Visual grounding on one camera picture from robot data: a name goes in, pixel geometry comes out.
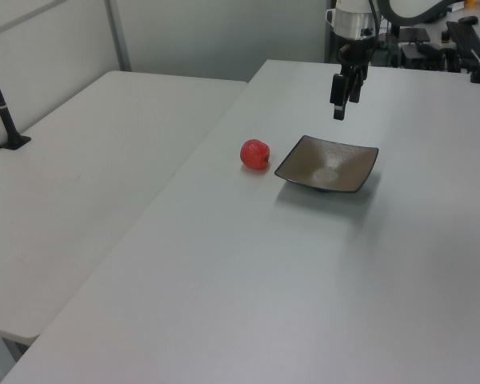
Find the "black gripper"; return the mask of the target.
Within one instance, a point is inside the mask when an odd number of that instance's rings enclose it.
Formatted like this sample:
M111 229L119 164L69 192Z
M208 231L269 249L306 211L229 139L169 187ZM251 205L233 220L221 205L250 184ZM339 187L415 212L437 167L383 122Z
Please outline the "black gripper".
M334 119L345 117L347 101L347 77L350 76L349 101L358 103L361 89L367 78L367 68L374 52L374 36L365 39L349 39L335 35L335 57L341 65L340 74L333 76L330 103L334 105Z

